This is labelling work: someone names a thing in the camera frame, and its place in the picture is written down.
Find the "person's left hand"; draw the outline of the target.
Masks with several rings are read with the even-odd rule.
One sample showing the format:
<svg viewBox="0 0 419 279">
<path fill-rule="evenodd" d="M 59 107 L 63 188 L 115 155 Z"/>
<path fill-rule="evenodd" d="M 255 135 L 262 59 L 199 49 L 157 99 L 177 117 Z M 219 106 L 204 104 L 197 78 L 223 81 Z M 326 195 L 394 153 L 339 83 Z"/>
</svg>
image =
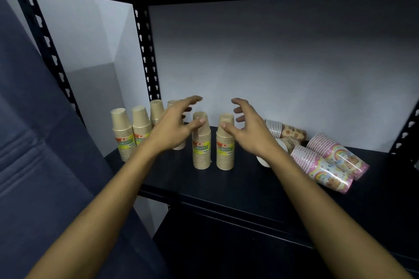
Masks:
<svg viewBox="0 0 419 279">
<path fill-rule="evenodd" d="M 144 146 L 152 155 L 179 146 L 192 132 L 184 132 L 183 115 L 191 111 L 191 106 L 202 101 L 201 96 L 190 96 L 176 101 L 162 114 Z"/>
</svg>

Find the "person's right hand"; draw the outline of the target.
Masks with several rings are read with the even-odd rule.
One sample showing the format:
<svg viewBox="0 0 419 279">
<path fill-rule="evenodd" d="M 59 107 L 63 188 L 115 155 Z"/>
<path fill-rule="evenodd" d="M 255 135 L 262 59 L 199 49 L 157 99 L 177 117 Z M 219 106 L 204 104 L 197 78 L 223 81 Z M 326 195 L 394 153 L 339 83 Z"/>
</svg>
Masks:
<svg viewBox="0 0 419 279">
<path fill-rule="evenodd" d="M 231 102 L 237 105 L 233 112 L 240 114 L 236 121 L 244 122 L 243 141 L 237 141 L 243 149 L 268 163 L 278 158 L 281 153 L 284 154 L 284 149 L 277 143 L 262 117 L 247 100 L 233 98 Z"/>
</svg>

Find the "person's left forearm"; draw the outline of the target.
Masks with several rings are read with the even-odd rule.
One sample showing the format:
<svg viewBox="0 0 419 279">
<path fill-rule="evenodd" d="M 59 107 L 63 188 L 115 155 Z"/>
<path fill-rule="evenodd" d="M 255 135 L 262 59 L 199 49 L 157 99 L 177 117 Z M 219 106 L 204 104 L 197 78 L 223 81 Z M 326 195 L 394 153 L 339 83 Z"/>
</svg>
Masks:
<svg viewBox="0 0 419 279">
<path fill-rule="evenodd" d="M 46 250 L 24 279 L 95 279 L 164 147 L 148 139 Z"/>
</svg>

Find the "person's right forearm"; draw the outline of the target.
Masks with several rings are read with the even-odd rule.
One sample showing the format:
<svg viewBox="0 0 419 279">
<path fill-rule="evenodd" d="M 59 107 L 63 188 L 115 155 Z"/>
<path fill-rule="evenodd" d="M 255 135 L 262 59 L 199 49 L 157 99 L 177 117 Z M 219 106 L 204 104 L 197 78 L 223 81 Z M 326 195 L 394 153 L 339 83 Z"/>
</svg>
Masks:
<svg viewBox="0 0 419 279">
<path fill-rule="evenodd" d="M 335 279 L 413 279 L 377 240 L 275 145 L 275 141 L 262 144 L 255 154 L 263 158 L 278 177 Z"/>
</svg>

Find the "row of brown cup stacks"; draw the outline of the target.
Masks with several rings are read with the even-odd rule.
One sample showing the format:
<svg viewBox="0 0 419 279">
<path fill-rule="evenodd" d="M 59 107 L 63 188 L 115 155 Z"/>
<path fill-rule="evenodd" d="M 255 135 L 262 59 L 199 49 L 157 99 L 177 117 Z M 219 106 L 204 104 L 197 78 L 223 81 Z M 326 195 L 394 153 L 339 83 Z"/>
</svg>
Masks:
<svg viewBox="0 0 419 279">
<path fill-rule="evenodd" d="M 191 135 L 189 135 L 192 139 L 193 165 L 197 169 L 207 169 L 211 163 L 211 129 L 207 113 L 195 112 L 193 113 L 192 120 L 202 117 L 206 118 L 207 122 L 201 128 L 195 130 Z M 135 148 L 133 155 L 130 156 L 129 160 L 122 166 L 118 173 L 127 171 L 138 175 L 139 173 L 146 174 L 149 171 L 154 160 L 161 153 L 158 155 L 152 155 L 149 151 L 147 151 L 144 146 L 146 139 Z"/>
</svg>

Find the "flower print paper cup stack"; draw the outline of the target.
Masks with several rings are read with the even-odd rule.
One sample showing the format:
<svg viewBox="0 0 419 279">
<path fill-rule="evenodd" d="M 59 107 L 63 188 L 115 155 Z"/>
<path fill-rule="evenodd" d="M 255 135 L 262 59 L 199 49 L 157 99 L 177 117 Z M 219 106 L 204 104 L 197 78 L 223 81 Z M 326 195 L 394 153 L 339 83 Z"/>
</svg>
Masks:
<svg viewBox="0 0 419 279">
<path fill-rule="evenodd" d="M 300 145 L 300 141 L 298 139 L 296 139 L 295 137 L 289 137 L 289 138 L 275 138 L 275 140 L 277 141 L 277 143 L 290 155 L 292 153 L 292 151 L 298 146 Z M 256 159 L 258 160 L 258 162 L 266 167 L 266 168 L 270 168 L 270 165 L 261 157 L 256 157 Z"/>
<path fill-rule="evenodd" d="M 305 130 L 275 120 L 265 119 L 264 122 L 274 138 L 296 138 L 300 142 L 306 141 L 307 133 Z"/>
</svg>

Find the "black metal shelving rack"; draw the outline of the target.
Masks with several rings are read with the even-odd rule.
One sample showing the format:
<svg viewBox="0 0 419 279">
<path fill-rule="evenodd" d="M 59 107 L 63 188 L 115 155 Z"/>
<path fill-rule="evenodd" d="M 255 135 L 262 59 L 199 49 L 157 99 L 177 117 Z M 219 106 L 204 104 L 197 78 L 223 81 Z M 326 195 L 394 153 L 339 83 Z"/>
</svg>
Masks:
<svg viewBox="0 0 419 279">
<path fill-rule="evenodd" d="M 144 9 L 144 19 L 136 22 L 146 23 L 148 29 L 149 5 L 175 4 L 172 0 L 113 1 L 127 1 Z M 49 33 L 48 28 L 29 17 L 43 17 L 38 2 L 26 2 L 30 6 L 23 8 L 24 2 L 19 0 L 31 33 L 36 33 L 37 46 L 45 44 L 42 51 L 47 51 L 50 44 L 41 41 L 41 33 Z M 388 153 L 350 147 L 366 156 L 372 166 L 354 191 L 332 197 L 366 230 L 383 240 L 402 266 L 419 279 L 419 169 L 414 165 L 419 161 L 419 100 L 397 133 Z M 280 183 L 251 160 L 249 153 L 238 148 L 238 166 L 230 174 L 215 168 L 199 174 L 182 162 L 189 158 L 185 153 L 175 156 L 174 151 L 159 156 L 139 195 L 175 207 L 174 213 L 177 207 L 185 207 L 208 219 L 272 236 L 299 249 L 313 249 Z"/>
</svg>

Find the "pink rainbow paper cup stack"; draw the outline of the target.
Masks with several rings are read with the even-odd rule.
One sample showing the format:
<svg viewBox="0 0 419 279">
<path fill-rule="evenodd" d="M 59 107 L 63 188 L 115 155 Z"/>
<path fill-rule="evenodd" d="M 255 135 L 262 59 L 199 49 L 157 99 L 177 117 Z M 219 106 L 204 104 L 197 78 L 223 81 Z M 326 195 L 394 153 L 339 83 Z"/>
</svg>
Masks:
<svg viewBox="0 0 419 279">
<path fill-rule="evenodd" d="M 318 184 L 332 189 L 341 194 L 348 192 L 353 178 L 344 173 L 336 165 L 327 162 L 323 157 L 314 151 L 301 145 L 297 145 L 291 153 L 304 173 Z"/>
<path fill-rule="evenodd" d="M 328 163 L 334 164 L 354 180 L 359 180 L 369 170 L 366 162 L 325 133 L 316 134 L 308 141 L 306 147 Z"/>
</svg>

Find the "dark blue upholstered cushion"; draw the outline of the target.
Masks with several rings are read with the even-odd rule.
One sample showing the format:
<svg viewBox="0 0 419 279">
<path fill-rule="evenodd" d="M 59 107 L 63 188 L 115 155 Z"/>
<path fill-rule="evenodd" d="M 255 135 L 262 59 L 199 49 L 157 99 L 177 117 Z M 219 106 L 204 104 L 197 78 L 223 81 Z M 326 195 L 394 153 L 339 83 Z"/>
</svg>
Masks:
<svg viewBox="0 0 419 279">
<path fill-rule="evenodd" d="M 0 0 L 0 279 L 24 279 L 113 177 L 6 0 Z"/>
</svg>

